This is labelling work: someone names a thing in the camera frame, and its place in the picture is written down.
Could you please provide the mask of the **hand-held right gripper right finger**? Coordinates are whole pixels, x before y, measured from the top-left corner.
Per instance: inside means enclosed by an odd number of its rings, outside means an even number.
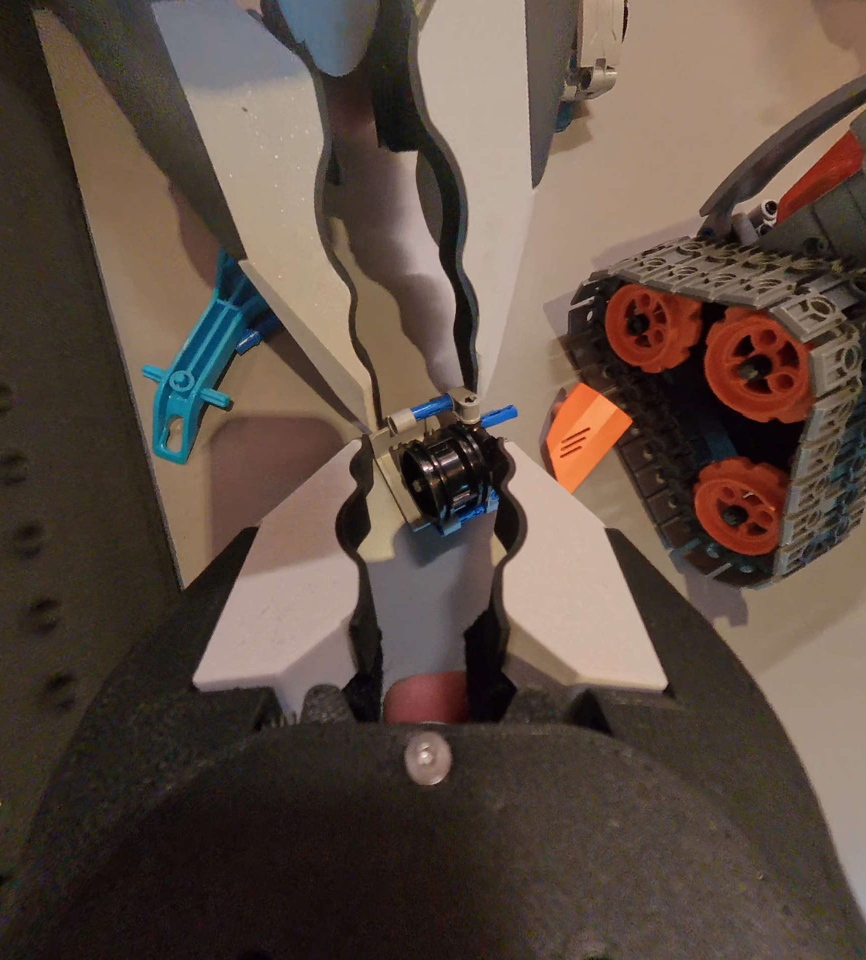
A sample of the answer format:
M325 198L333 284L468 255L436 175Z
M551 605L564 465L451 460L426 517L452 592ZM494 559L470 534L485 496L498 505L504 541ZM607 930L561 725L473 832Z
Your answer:
M467 631L469 695L539 686L658 693L667 677L606 527L516 444L498 441L487 606Z

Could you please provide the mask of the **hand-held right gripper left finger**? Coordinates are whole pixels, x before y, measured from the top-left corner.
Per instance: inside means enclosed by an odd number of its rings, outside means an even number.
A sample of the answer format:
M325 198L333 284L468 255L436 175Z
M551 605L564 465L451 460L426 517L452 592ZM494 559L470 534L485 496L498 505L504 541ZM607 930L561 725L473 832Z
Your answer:
M379 681L381 635L359 553L373 480L367 437L351 441L261 521L194 675L200 691Z

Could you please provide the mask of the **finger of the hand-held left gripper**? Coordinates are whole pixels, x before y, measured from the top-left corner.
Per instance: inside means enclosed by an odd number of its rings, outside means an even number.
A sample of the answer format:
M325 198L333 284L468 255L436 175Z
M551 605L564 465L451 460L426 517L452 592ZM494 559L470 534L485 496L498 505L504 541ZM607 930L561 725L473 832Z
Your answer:
M522 1L381 2L373 37L378 138L417 151L439 189L439 261L455 297L463 384L494 372L534 187Z
M319 80L234 2L152 5L245 250L244 272L354 419L377 428L356 293L327 237Z

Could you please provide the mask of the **black wheel hub assembly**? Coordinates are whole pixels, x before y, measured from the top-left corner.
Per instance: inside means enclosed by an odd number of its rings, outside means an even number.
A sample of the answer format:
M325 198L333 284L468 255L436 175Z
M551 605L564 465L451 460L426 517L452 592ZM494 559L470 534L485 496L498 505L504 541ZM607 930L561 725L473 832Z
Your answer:
M488 427L517 415L514 405L483 413L475 392L460 387L386 418L369 441L412 531L432 526L447 536L497 509L500 454Z

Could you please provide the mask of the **dark grey orange block assembly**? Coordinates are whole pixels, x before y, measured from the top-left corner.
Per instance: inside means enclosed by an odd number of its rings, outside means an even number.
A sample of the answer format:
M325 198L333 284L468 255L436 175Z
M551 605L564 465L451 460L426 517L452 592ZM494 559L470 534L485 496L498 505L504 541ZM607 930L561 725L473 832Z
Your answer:
M568 128L580 103L602 96L615 86L627 31L627 1L582 1L577 13L559 102L557 133Z

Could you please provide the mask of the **orange slotted panel piece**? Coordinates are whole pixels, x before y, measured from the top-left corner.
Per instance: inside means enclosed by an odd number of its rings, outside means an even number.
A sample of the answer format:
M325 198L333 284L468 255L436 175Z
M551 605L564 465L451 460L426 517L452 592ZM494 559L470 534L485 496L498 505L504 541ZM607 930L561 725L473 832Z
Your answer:
M545 441L559 485L574 493L630 426L626 412L577 383L555 408Z

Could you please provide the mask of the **blue plastic separator tool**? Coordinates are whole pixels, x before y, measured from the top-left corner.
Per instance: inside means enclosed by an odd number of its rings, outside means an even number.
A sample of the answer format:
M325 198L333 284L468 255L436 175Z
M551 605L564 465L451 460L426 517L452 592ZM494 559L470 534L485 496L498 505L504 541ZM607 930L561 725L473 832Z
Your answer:
M218 386L233 357L258 346L280 325L240 264L221 250L210 301L171 366L143 367L143 375L158 383L152 408L155 455L187 462L205 407L225 410L231 404Z

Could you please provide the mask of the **black dimpled mat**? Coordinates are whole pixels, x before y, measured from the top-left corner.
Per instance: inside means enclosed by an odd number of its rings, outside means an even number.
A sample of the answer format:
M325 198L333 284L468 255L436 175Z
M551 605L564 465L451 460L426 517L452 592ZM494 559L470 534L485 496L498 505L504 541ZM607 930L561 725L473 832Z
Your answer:
M0 2L0 910L82 714L177 586L31 3Z

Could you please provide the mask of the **grey orange tracked toy robot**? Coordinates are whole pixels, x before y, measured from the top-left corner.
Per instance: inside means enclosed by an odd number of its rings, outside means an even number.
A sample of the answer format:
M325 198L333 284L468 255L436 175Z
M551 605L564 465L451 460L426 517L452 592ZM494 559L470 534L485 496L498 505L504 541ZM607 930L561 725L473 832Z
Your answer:
M577 290L563 343L631 415L655 530L738 589L822 557L866 508L866 73L764 141L694 236Z

